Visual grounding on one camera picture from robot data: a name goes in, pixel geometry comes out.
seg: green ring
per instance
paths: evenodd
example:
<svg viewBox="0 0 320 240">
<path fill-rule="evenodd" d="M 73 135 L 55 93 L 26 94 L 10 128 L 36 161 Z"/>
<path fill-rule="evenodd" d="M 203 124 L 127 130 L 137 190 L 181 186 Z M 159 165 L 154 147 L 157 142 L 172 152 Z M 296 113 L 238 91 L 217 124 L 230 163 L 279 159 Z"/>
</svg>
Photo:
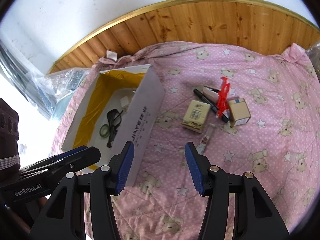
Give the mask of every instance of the green ring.
<svg viewBox="0 0 320 240">
<path fill-rule="evenodd" d="M 102 125 L 100 128 L 99 134 L 102 138 L 108 137 L 110 135 L 109 125 L 107 124 Z"/>
</svg>

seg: open box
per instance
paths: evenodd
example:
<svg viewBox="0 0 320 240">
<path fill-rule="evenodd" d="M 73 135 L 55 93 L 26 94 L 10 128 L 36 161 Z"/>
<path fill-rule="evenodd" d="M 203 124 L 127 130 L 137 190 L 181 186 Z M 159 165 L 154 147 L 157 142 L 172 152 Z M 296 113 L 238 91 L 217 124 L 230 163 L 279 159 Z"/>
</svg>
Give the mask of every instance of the open box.
<svg viewBox="0 0 320 240">
<path fill-rule="evenodd" d="M 126 113 L 122 114 L 112 147 L 108 148 L 108 138 L 101 137 L 100 128 L 108 124 L 110 110 L 122 111 L 120 100 L 132 90 L 135 90 L 134 96 Z M 84 170 L 88 173 L 108 164 L 113 155 L 121 152 L 126 141 L 132 141 L 134 159 L 126 185 L 133 186 L 163 97 L 164 88 L 151 65 L 100 72 L 76 111 L 62 150 L 65 152 L 82 145 L 98 148 L 100 161 Z"/>
</svg>

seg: silver screw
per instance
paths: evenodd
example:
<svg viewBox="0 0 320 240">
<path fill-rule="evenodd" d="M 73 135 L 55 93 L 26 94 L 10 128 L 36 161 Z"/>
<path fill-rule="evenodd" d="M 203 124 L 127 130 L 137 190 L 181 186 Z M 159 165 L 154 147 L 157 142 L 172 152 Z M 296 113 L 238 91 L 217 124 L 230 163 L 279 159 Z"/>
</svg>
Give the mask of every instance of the silver screw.
<svg viewBox="0 0 320 240">
<path fill-rule="evenodd" d="M 216 165 L 212 165 L 212 166 L 210 167 L 210 171 L 217 172 L 218 170 L 219 170 L 219 167 L 216 166 Z"/>
<path fill-rule="evenodd" d="M 253 178 L 253 174 L 251 172 L 246 172 L 244 174 L 248 179 L 252 179 Z"/>
<path fill-rule="evenodd" d="M 108 171 L 108 170 L 110 170 L 110 167 L 108 165 L 103 165 L 103 166 L 100 167 L 100 170 Z"/>
<path fill-rule="evenodd" d="M 71 179 L 71 178 L 73 178 L 74 177 L 74 173 L 73 172 L 68 172 L 67 173 L 67 175 L 66 175 L 66 177 L 67 177 L 67 179 Z"/>
</svg>

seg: bed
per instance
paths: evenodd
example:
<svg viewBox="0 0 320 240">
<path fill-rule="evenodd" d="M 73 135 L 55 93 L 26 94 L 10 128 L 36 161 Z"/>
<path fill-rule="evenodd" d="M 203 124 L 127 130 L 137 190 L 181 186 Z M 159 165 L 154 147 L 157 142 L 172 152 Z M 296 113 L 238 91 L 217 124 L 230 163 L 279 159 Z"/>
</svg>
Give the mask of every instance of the bed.
<svg viewBox="0 0 320 240">
<path fill-rule="evenodd" d="M 252 118 L 231 128 L 211 113 L 206 124 L 218 128 L 204 155 L 229 173 L 252 171 L 292 230 L 319 185 L 320 85 L 305 54 L 319 37 L 306 19 L 259 0 L 172 0 L 129 13 L 53 66 L 52 72 L 94 63 L 68 105 L 52 152 L 59 153 L 99 70 L 152 64 L 166 93 L 135 186 L 113 198 L 116 221 L 123 239 L 195 239 L 207 199 L 194 189 L 183 147 L 199 144 L 201 134 L 180 123 L 195 99 L 192 89 L 220 86 L 225 76 L 229 98 L 244 97 Z M 118 53 L 116 62 L 105 57 L 107 49 Z M 232 194 L 229 200 L 226 239 L 233 231 Z"/>
</svg>

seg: gold trim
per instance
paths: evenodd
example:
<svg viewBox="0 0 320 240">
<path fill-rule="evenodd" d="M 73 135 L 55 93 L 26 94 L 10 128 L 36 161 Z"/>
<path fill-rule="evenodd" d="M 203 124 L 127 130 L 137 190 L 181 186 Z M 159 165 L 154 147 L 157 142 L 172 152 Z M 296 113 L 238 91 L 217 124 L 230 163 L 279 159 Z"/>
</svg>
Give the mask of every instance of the gold trim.
<svg viewBox="0 0 320 240">
<path fill-rule="evenodd" d="M 161 8 L 165 8 L 165 7 L 169 7 L 169 6 L 174 6 L 174 5 L 179 5 L 179 4 L 183 4 L 183 3 L 199 2 L 199 1 L 209 1 L 209 0 L 167 0 L 167 1 L 162 1 L 162 2 L 155 3 L 155 4 L 151 4 L 151 5 L 142 7 L 140 9 L 134 10 L 130 13 L 125 14 L 125 15 L 122 15 L 122 16 L 118 17 L 117 19 L 114 19 L 114 20 L 106 23 L 105 25 L 101 26 L 97 30 L 90 33 L 88 36 L 84 37 L 78 43 L 73 45 L 53 64 L 53 66 L 55 66 L 55 64 L 57 64 L 60 60 L 62 60 L 66 55 L 68 55 L 70 52 L 72 52 L 74 49 L 78 48 L 80 45 L 82 45 L 83 43 L 85 43 L 86 41 L 91 39 L 92 37 L 105 31 L 106 29 L 111 28 L 112 26 L 117 25 L 118 23 L 124 22 L 124 21 L 131 19 L 135 16 L 138 16 L 140 14 L 144 14 L 144 13 L 154 11 L 157 9 L 161 9 Z M 215 1 L 239 2 L 239 3 L 246 3 L 246 4 L 258 5 L 258 6 L 270 8 L 272 10 L 276 10 L 276 11 L 282 12 L 284 14 L 288 14 L 288 15 L 304 22 L 305 24 L 311 26 L 312 28 L 314 28 L 316 31 L 319 32 L 319 28 L 315 24 L 313 24 L 312 22 L 307 20 L 305 17 L 303 17 L 300 14 L 295 13 L 285 7 L 282 7 L 280 5 L 277 5 L 277 4 L 274 4 L 271 2 L 267 2 L 267 1 L 263 1 L 263 0 L 215 0 Z"/>
</svg>

